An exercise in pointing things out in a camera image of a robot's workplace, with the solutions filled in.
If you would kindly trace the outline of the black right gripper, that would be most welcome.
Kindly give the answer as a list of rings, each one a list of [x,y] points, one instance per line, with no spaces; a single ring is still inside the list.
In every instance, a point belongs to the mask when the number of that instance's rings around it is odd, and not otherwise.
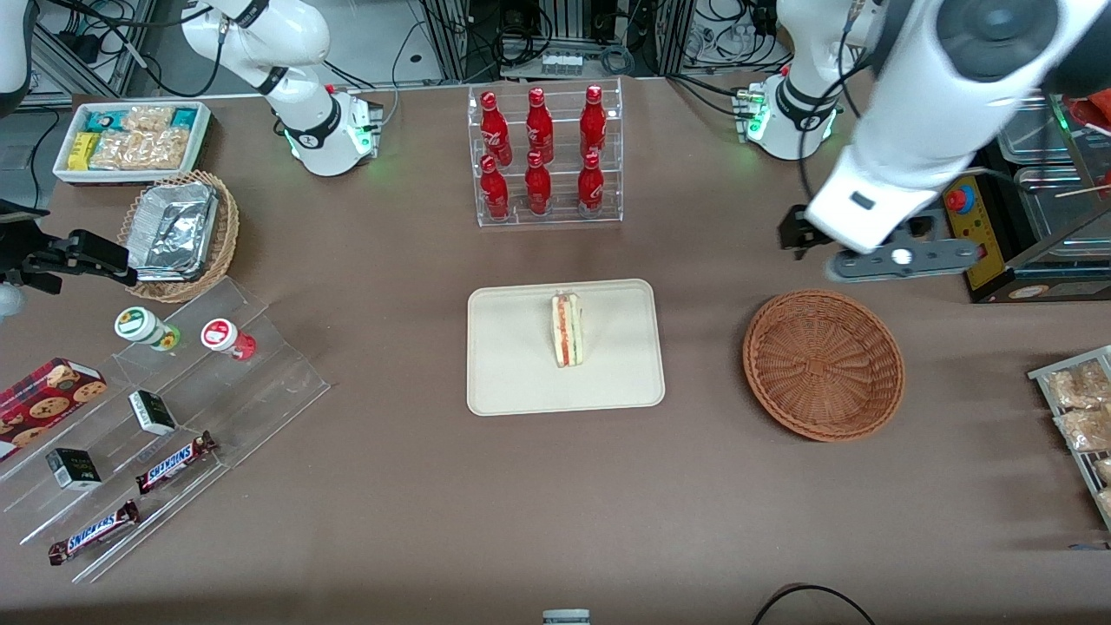
[[[1,282],[12,288],[32,288],[47,295],[59,295],[61,274],[96,274],[124,288],[136,288],[136,270],[127,265],[128,250],[87,230],[73,231],[76,260],[52,246],[50,236],[28,238],[6,233],[1,242]]]

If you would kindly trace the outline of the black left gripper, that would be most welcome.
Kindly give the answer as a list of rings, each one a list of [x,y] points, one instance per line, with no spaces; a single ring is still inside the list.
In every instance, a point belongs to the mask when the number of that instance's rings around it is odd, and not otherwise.
[[[830,236],[825,236],[825,233],[805,218],[807,208],[801,203],[790,206],[778,226],[780,249],[792,253],[794,260],[802,260],[809,250],[829,245],[831,242]]]

